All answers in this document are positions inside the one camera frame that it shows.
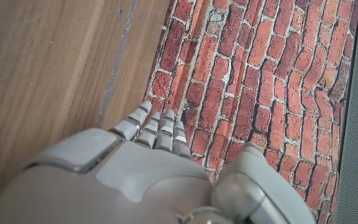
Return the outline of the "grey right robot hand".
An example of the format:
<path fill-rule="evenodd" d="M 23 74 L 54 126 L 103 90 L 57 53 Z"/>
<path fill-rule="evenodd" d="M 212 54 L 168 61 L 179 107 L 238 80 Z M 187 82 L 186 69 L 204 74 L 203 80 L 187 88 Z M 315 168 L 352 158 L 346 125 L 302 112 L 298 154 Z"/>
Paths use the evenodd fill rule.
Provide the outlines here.
<path fill-rule="evenodd" d="M 0 223 L 313 223 L 299 193 L 247 142 L 215 182 L 173 111 L 145 101 L 109 131 L 44 149 L 0 193 Z"/>

